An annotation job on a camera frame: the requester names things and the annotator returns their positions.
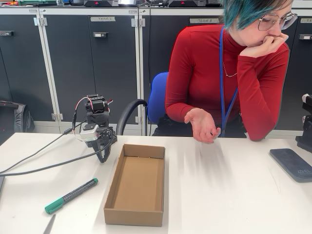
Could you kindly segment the person's right hand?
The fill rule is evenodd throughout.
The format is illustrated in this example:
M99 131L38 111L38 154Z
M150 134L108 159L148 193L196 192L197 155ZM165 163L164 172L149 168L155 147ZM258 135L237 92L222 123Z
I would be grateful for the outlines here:
M200 108L191 109L186 114L184 122L191 123L193 138L202 143L213 143L221 132L221 129L215 126L212 115Z

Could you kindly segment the person's left hand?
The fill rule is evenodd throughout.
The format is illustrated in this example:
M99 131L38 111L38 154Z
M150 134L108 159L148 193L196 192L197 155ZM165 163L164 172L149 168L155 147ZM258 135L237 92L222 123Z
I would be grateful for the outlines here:
M289 36L283 33L281 33L280 36L265 36L261 45L247 47L239 55L244 57L258 58L275 53L288 38Z

